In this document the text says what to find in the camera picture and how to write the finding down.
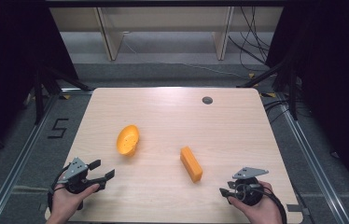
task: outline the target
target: gray floor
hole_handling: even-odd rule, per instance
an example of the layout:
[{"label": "gray floor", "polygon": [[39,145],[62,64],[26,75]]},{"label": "gray floor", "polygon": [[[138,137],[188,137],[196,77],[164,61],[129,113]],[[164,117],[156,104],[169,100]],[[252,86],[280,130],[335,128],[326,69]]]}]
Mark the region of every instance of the gray floor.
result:
[{"label": "gray floor", "polygon": [[[239,43],[239,34],[231,34]],[[269,43],[272,34],[260,34]],[[146,87],[146,86],[197,86],[234,88],[249,80],[249,74],[260,74],[240,64],[239,50],[229,42],[224,61],[216,59],[215,47],[207,33],[129,33],[124,37],[120,54],[109,62],[100,34],[63,34],[66,46],[80,80],[92,87]],[[248,46],[253,53],[258,51]],[[247,55],[242,55],[247,68],[267,69]],[[271,93],[274,77],[259,83],[255,88],[261,93]],[[72,86],[62,83],[64,88]],[[0,216],[0,223],[44,223],[47,207],[47,189],[53,177],[62,168],[77,128],[91,96],[72,93],[70,98],[55,101],[14,189]],[[263,104],[276,101],[277,97],[261,97]],[[302,223],[337,223],[335,213],[329,207],[321,186],[316,181],[298,139],[283,114],[286,106],[276,106],[268,118],[284,159],[289,177],[300,192],[311,215],[304,216]],[[298,124],[301,126],[313,153],[318,158],[329,184],[339,196],[344,211],[349,216],[349,174],[338,159],[329,155],[332,150],[324,133],[314,121],[313,114],[298,103]],[[68,119],[59,123],[65,127],[63,138],[52,127],[56,119]],[[20,112],[0,149],[0,188],[6,182],[11,167],[20,155],[29,134],[34,128],[35,105],[32,100]]]}]

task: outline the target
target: aluminum rail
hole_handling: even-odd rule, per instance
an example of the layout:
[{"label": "aluminum rail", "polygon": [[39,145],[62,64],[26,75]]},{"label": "aluminum rail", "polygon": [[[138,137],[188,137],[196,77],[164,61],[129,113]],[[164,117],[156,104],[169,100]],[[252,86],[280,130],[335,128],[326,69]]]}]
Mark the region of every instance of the aluminum rail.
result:
[{"label": "aluminum rail", "polygon": [[26,140],[26,143],[23,146],[20,155],[18,156],[17,160],[11,168],[11,171],[7,176],[7,179],[0,188],[0,215],[3,212],[3,209],[9,199],[9,196],[11,195],[11,192],[14,189],[14,186],[17,183],[22,170],[32,153],[32,149],[35,145],[35,142],[37,141],[38,136],[40,135],[41,130],[47,121],[49,112],[57,100],[57,95],[52,95],[49,97],[49,100],[47,101],[47,104],[45,106],[46,113],[44,114],[40,122],[36,124],[32,129],[31,134],[29,135],[29,138]]},{"label": "aluminum rail", "polygon": [[[279,100],[285,100],[286,98],[282,93],[277,93]],[[307,160],[312,173],[314,174],[314,178],[316,179],[317,185],[322,190],[324,197],[328,203],[331,212],[338,223],[348,224],[349,223],[349,215],[345,211],[343,203],[338,196],[336,190],[333,188],[332,184],[329,182],[326,173],[322,165],[320,164],[318,158],[314,154],[311,145],[309,144],[305,134],[300,127],[300,124],[297,120],[294,120],[291,117],[291,114],[287,110],[286,105],[282,105],[282,110],[285,113],[286,120],[291,128],[291,131],[294,133],[298,143],[300,144],[301,151]]]}]

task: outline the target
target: wooden table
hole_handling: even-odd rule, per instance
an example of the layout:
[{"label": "wooden table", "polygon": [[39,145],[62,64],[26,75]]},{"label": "wooden table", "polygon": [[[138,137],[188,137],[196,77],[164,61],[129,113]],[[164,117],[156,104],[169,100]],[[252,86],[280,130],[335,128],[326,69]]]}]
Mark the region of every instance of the wooden table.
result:
[{"label": "wooden table", "polygon": [[[213,103],[205,104],[205,96]],[[130,124],[138,127],[140,140],[135,155],[126,158],[116,143]],[[195,184],[180,160],[184,146],[203,168]],[[112,169],[116,176],[84,201],[73,221],[245,223],[244,214],[218,190],[227,189],[232,175],[245,166],[269,170],[258,179],[272,183],[285,208],[298,204],[254,89],[97,89],[66,164],[74,157],[86,163],[102,160],[89,179]],[[302,214],[287,212],[287,218],[300,223]]]}]

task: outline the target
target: human hand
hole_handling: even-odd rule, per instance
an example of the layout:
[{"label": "human hand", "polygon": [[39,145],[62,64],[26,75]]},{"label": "human hand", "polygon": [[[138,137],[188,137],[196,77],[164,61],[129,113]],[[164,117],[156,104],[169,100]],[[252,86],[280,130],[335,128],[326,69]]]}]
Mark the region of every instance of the human hand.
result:
[{"label": "human hand", "polygon": [[[259,184],[264,188],[272,191],[272,186],[269,183],[259,181]],[[267,196],[263,196],[261,201],[253,206],[244,204],[240,200],[234,197],[228,197],[228,201],[241,210],[253,224],[281,224],[282,218],[280,216],[279,208],[277,205]]]},{"label": "human hand", "polygon": [[64,188],[63,184],[55,187],[52,195],[52,212],[46,224],[65,223],[78,209],[81,202],[99,188],[94,184],[79,194],[73,194]]}]

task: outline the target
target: metal frame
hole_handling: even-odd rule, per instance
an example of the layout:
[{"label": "metal frame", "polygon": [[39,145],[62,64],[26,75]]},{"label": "metal frame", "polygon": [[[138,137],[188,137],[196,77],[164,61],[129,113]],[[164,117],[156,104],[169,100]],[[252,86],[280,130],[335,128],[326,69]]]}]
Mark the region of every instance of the metal frame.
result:
[{"label": "metal frame", "polygon": [[24,7],[284,7],[317,0],[46,0],[8,1]]},{"label": "metal frame", "polygon": [[46,113],[41,118],[40,122],[36,124],[32,129],[32,132],[29,135],[29,138],[27,139],[25,145],[23,146],[20,155],[18,156],[17,160],[11,168],[11,171],[7,176],[7,179],[0,188],[0,215],[3,212],[3,209],[9,199],[9,196],[11,195],[11,191],[17,183],[26,162],[29,160],[29,157],[33,151],[33,147],[35,146],[35,142],[37,141],[38,136],[40,135],[46,123],[49,111],[53,108],[57,100],[57,95],[52,95],[49,97],[49,100],[45,107]]},{"label": "metal frame", "polygon": [[[286,99],[282,93],[278,93],[277,96],[279,100]],[[331,209],[333,216],[338,223],[349,223],[349,215],[345,211],[343,203],[336,190],[332,187],[332,184],[328,180],[328,177],[324,172],[324,169],[320,164],[318,158],[314,154],[311,145],[309,145],[308,139],[303,134],[299,122],[292,118],[290,112],[288,112],[287,110],[286,105],[282,105],[282,110],[285,113],[285,117],[288,125],[291,128],[291,131],[294,133],[297,142],[300,144],[300,149],[305,157],[305,160],[308,162],[312,173],[314,174],[317,185],[320,187],[324,197],[327,200],[328,206]]]}]

